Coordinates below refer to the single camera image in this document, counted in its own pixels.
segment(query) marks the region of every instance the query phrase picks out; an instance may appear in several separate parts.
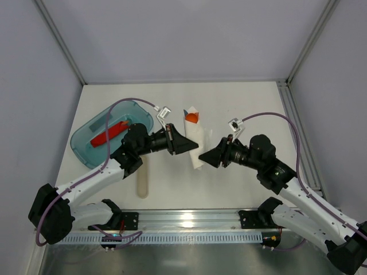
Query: cable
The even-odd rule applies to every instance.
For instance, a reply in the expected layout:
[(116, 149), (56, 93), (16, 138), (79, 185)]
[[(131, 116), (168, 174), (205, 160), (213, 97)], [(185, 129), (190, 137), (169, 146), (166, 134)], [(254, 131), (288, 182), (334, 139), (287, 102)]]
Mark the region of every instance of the cable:
[(107, 232), (103, 231), (102, 229), (100, 229), (99, 227), (97, 227), (95, 225), (92, 225), (92, 227), (94, 229), (100, 231), (102, 234), (106, 235), (106, 237), (108, 237), (107, 239), (114, 239), (114, 240), (117, 240), (117, 241), (121, 241), (123, 239), (129, 239), (129, 238), (131, 238), (135, 235), (141, 235), (143, 233), (142, 231), (138, 231), (138, 232), (132, 233), (131, 235), (116, 237), (116, 236), (113, 236), (111, 234), (108, 234)]
[(355, 229), (352, 225), (350, 225), (349, 223), (347, 223), (346, 221), (344, 221), (338, 215), (334, 214), (331, 210), (329, 210), (316, 197), (314, 197), (313, 194), (311, 194), (307, 190), (306, 186), (304, 185), (304, 183), (302, 182), (302, 180), (300, 178), (300, 171), (299, 171), (299, 163), (300, 163), (300, 138), (299, 138), (299, 134), (298, 134), (298, 131), (297, 131), (296, 126), (294, 125), (294, 123), (288, 117), (286, 117), (284, 115), (281, 115), (279, 113), (263, 112), (263, 113), (256, 113), (256, 114), (254, 114), (252, 116), (245, 117), (244, 119), (242, 119), (242, 121), (245, 122), (246, 120), (252, 119), (254, 117), (257, 117), (257, 116), (265, 116), (265, 115), (279, 116), (282, 119), (285, 119), (289, 123), (289, 125), (291, 126), (291, 128), (293, 129), (293, 132), (294, 132), (295, 137), (296, 137), (296, 174), (297, 174), (299, 185), (301, 186), (301, 188), (303, 189), (303, 191), (306, 193), (306, 195), (308, 195), (319, 207), (321, 207), (325, 212), (327, 212), (328, 214), (330, 214), (338, 222), (342, 223), (343, 225), (345, 225), (346, 227), (348, 227), (350, 230), (354, 231), (359, 236), (361, 236), (365, 241), (367, 241), (367, 236), (365, 236), (363, 233), (361, 233), (358, 229)]
[(150, 106), (152, 106), (153, 108), (156, 107), (156, 105), (154, 105), (153, 103), (150, 103), (149, 101), (146, 101), (146, 100), (143, 100), (143, 99), (137, 99), (137, 98), (134, 98), (134, 97), (128, 97), (126, 99), (120, 99), (118, 101), (116, 101), (115, 103), (113, 103), (107, 114), (106, 114), (106, 130), (105, 130), (105, 133), (106, 133), (106, 143), (107, 143), (107, 157), (106, 157), (106, 160), (104, 161), (103, 165), (101, 166), (101, 168), (99, 170), (97, 170), (96, 172), (94, 172), (93, 174), (91, 175), (88, 175), (86, 176), (85, 178), (83, 179), (80, 179), (78, 180), (76, 183), (74, 183), (73, 185), (70, 186), (70, 188), (66, 188), (63, 192), (61, 192), (57, 197), (55, 197), (55, 199), (53, 201), (51, 201), (51, 203), (46, 207), (45, 211), (43, 212), (42, 216), (41, 216), (41, 219), (40, 219), (40, 222), (38, 223), (38, 226), (37, 226), (37, 231), (36, 231), (36, 244), (38, 246), (44, 246), (47, 244), (47, 242), (43, 242), (41, 243), (40, 242), (40, 234), (41, 234), (41, 228), (42, 228), (42, 225), (45, 221), (45, 218), (48, 214), (48, 212), (50, 211), (50, 209), (53, 207), (53, 205), (62, 197), (64, 196), (67, 192), (71, 192), (71, 190), (73, 188), (75, 188), (76, 186), (78, 186), (79, 184), (85, 182), (86, 180), (89, 180), (91, 178), (93, 178), (95, 175), (99, 174), (100, 172), (102, 172), (105, 167), (107, 166), (107, 163), (110, 159), (110, 154), (111, 154), (111, 147), (110, 147), (110, 137), (108, 136), (108, 121), (110, 119), (110, 114), (111, 114), (111, 111), (112, 109), (117, 105), (119, 104), (120, 102), (122, 101), (128, 101), (128, 100), (135, 100), (135, 101), (141, 101), (141, 102), (144, 102)]
[(277, 252), (291, 252), (296, 249), (299, 249), (305, 243), (306, 243), (306, 239), (302, 239), (299, 244), (291, 248), (274, 248), (274, 247), (269, 247), (269, 246), (263, 246), (263, 249), (270, 249), (271, 251), (277, 251)]
[[(138, 239), (142, 234), (143, 234), (143, 232), (142, 232), (142, 231), (138, 231), (138, 232), (135, 232), (134, 234), (131, 234), (131, 235), (128, 235), (128, 236), (123, 236), (122, 238), (125, 238), (125, 239), (127, 239), (127, 238), (131, 238), (131, 237), (133, 237), (133, 236), (135, 236), (135, 238), (133, 238), (133, 239), (129, 240), (127, 243), (124, 243), (123, 245), (120, 245), (120, 246), (118, 246), (118, 247), (114, 248), (114, 250), (123, 249), (123, 248), (125, 248), (126, 246), (131, 245), (131, 244), (132, 244), (134, 241), (136, 241), (136, 239)], [(63, 261), (62, 263), (63, 263), (63, 264), (66, 264), (66, 265), (77, 265), (77, 264), (80, 264), (81, 262), (84, 262), (84, 261), (86, 261), (86, 260), (90, 259), (90, 258), (91, 258), (91, 257), (93, 257), (94, 255), (96, 255), (96, 254), (98, 254), (98, 253), (100, 253), (100, 252), (103, 252), (103, 251), (106, 251), (106, 250), (98, 250), (98, 251), (93, 252), (92, 254), (90, 254), (90, 255), (88, 255), (88, 256), (84, 257), (83, 259), (81, 259), (81, 260), (79, 260), (79, 261), (76, 261), (76, 262), (67, 262), (67, 261)]]

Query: black bracket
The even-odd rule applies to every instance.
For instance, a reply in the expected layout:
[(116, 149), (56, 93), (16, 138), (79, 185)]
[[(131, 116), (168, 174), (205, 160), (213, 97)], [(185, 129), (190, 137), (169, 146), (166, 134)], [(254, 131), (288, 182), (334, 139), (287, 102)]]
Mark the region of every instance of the black bracket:
[[(357, 224), (358, 231), (367, 236), (367, 222)], [(333, 241), (326, 241), (327, 258), (341, 272), (352, 275), (367, 259), (367, 242), (357, 233), (345, 237), (346, 242), (336, 245)]]
[(124, 221), (124, 230), (137, 230), (139, 223), (139, 213), (122, 212), (122, 220)]
[(167, 149), (171, 155), (178, 155), (196, 149), (199, 145), (182, 136), (172, 123), (166, 129), (148, 135), (144, 124), (134, 123), (121, 140), (122, 145), (111, 154), (111, 159), (120, 163), (124, 178), (133, 174), (142, 164), (140, 156)]
[[(123, 230), (137, 230), (139, 225), (139, 213), (121, 212), (117, 217), (112, 216), (111, 220), (105, 225), (97, 225), (97, 227), (102, 230), (120, 230), (123, 222)], [(88, 230), (95, 231), (96, 229), (92, 226), (88, 226)]]
[(242, 229), (277, 229), (278, 226), (274, 223), (268, 223), (260, 219), (259, 211), (239, 211), (241, 228)]
[[(242, 229), (279, 229), (279, 227), (268, 219), (261, 218), (258, 210), (240, 210), (240, 223)], [(263, 242), (261, 245), (275, 248), (280, 244), (281, 233), (278, 231), (262, 232)]]

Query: orange object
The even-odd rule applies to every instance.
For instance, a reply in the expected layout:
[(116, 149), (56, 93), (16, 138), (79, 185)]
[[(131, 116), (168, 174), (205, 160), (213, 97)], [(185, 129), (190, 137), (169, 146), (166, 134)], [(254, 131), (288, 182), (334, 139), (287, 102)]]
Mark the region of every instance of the orange object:
[(185, 120), (196, 124), (199, 121), (199, 113), (188, 113)]

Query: metal frame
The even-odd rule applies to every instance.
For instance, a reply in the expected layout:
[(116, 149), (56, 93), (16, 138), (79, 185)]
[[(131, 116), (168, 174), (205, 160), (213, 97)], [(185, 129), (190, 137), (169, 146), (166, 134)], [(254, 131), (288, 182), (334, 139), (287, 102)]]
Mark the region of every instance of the metal frame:
[[(282, 99), (283, 107), (286, 112), (286, 115), (292, 120), (292, 122), (296, 125), (300, 142), (301, 142), (301, 157), (300, 157), (300, 165), (305, 177), (305, 180), (310, 185), (311, 188), (323, 191), (324, 198), (327, 199), (327, 195), (325, 194), (325, 190), (322, 184), (322, 177), (319, 173), (318, 166), (315, 161), (315, 157), (313, 151), (311, 149), (309, 140), (306, 135), (306, 131), (302, 125), (302, 120), (300, 119), (298, 109), (296, 107), (293, 95), (284, 81), (277, 82), (280, 98)], [(296, 142), (294, 133), (291, 129), (294, 143)]]
[(33, 0), (34, 4), (36, 5), (38, 11), (41, 14), (41, 17), (45, 21), (47, 27), (49, 28), (50, 32), (52, 33), (52, 36), (54, 37), (56, 43), (60, 47), (61, 51), (63, 52), (65, 58), (69, 62), (69, 65), (74, 71), (75, 76), (79, 79), (81, 85), (87, 84), (84, 80), (83, 75), (81, 74), (81, 71), (79, 70), (78, 66), (76, 65), (74, 58), (72, 57), (67, 45), (64, 42), (64, 39), (62, 38), (60, 32), (58, 31), (55, 23), (52, 20), (51, 15), (49, 14), (45, 4), (42, 0)]
[(329, 0), (324, 7), (324, 10), (321, 12), (321, 15), (319, 19), (316, 22), (316, 25), (312, 29), (312, 32), (310, 36), (308, 37), (306, 44), (303, 46), (299, 56), (296, 59), (295, 64), (293, 65), (293, 68), (291, 69), (291, 72), (287, 79), (287, 84), (292, 83), (295, 75), (298, 73), (298, 70), (306, 60), (307, 56), (311, 52), (312, 48), (314, 47), (315, 43), (317, 42), (317, 39), (319, 38), (320, 34), (322, 33), (324, 27), (326, 26), (326, 23), (330, 19), (330, 17), (333, 15), (335, 8), (338, 6), (340, 0)]
[[(284, 106), (286, 115), (295, 123), (300, 134), (301, 140), (301, 162), (302, 171), (307, 182), (315, 191), (319, 192), (327, 199), (326, 190), (323, 188), (322, 177), (318, 170), (318, 165), (315, 161), (313, 151), (310, 147), (309, 140), (306, 135), (306, 131), (302, 125), (302, 119), (299, 116), (296, 102), (293, 98), (291, 86), (293, 79), (295, 78), (300, 67), (304, 63), (305, 59), (311, 52), (317, 39), (319, 38), (326, 23), (331, 17), (333, 11), (337, 7), (340, 0), (329, 0), (324, 10), (321, 12), (319, 19), (317, 20), (310, 36), (308, 37), (306, 44), (302, 48), (298, 58), (295, 61), (294, 66), (291, 69), (290, 75), (286, 80), (271, 80), (276, 81), (280, 97)], [(46, 25), (51, 31), (65, 58), (69, 62), (76, 77), (79, 79), (82, 85), (87, 85), (81, 71), (79, 70), (74, 58), (72, 57), (67, 45), (65, 44), (60, 32), (58, 31), (52, 17), (50, 16), (43, 0), (33, 0), (36, 8), (39, 10)], [(204, 80), (196, 80), (190, 82), (203, 82)], [(232, 82), (235, 80), (210, 80), (208, 82)], [(251, 235), (252, 233), (261, 233), (267, 230), (242, 230), (240, 227), (239, 216), (236, 209), (224, 209), (224, 210), (138, 210), (139, 211), (139, 228), (148, 231), (151, 234), (170, 233), (170, 234), (182, 234), (182, 233), (209, 233), (212, 236), (219, 236), (222, 238), (222, 233), (241, 233), (244, 235)], [(91, 233), (90, 231), (73, 232), (80, 236), (98, 235), (99, 233)], [(27, 274), (38, 274), (41, 267), (41, 262), (45, 253), (44, 247), (34, 246), (32, 257), (28, 266)]]
[[(261, 243), (260, 236), (277, 229), (241, 229), (240, 210), (256, 209), (202, 209), (202, 210), (124, 210), (139, 212), (139, 230), (146, 237), (138, 244), (177, 244), (177, 243)], [(73, 231), (64, 241), (56, 245), (96, 245), (101, 243), (98, 231)], [(34, 244), (34, 250), (27, 275), (38, 274), (45, 247)]]

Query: white table surface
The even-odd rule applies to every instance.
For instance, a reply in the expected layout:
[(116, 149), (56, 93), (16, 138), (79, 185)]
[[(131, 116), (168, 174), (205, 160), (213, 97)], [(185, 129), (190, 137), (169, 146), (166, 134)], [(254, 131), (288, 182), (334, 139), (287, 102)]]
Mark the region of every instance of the white table surface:
[[(183, 109), (191, 106), (200, 112), (204, 127), (212, 129), (211, 147), (230, 133), (228, 121), (259, 112), (284, 114), (276, 82), (222, 82), (179, 84), (86, 85), (77, 107), (72, 134), (89, 119), (125, 97), (138, 97), (160, 107), (167, 105), (167, 118), (184, 134)], [(139, 103), (154, 115), (152, 107)], [(295, 146), (287, 123), (278, 117), (257, 117), (245, 123), (240, 140), (248, 144), (252, 136), (263, 133), (276, 147), (277, 157), (295, 168)], [(154, 131), (160, 124), (154, 119)], [(220, 209), (258, 207), (268, 197), (276, 197), (256, 179), (256, 171), (232, 163), (226, 169), (204, 165), (193, 170), (188, 153), (171, 156), (167, 151), (148, 155), (149, 195), (136, 195), (136, 175), (116, 182), (90, 197), (83, 204), (111, 199), (122, 209)], [(89, 169), (65, 148), (56, 186), (82, 176)]]

